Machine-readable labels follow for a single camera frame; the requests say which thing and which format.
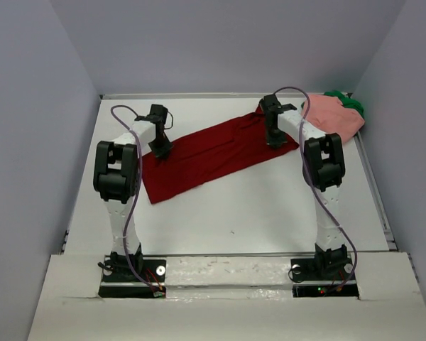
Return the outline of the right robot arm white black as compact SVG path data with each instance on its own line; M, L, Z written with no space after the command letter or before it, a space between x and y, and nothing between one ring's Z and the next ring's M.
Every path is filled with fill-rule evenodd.
M259 107L265 117L267 144L279 148L286 137L299 144L302 174L315 199L317 236L315 254L295 259L289 276L303 281L344 280L352 265L339 214L339 187L345 175L342 139L309 123L292 104L281 104L275 93L264 96Z

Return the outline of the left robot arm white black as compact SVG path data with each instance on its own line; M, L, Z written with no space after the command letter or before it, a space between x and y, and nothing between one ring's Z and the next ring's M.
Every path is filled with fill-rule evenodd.
M145 116L124 104L114 105L110 113L126 132L111 141L100 141L96 147L93 187L106 205L112 234L109 259L99 265L126 280L151 286L141 276L143 252L133 213L143 182L143 148L148 146L159 159L170 155L173 143L165 125L173 115L161 104L152 104Z

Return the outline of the dark red t shirt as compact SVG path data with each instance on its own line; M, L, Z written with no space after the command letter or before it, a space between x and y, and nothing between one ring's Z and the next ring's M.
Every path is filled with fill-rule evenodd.
M261 109L182 136L166 159L143 156L143 184L152 205L209 181L283 156L298 148L287 134L279 148L266 143Z

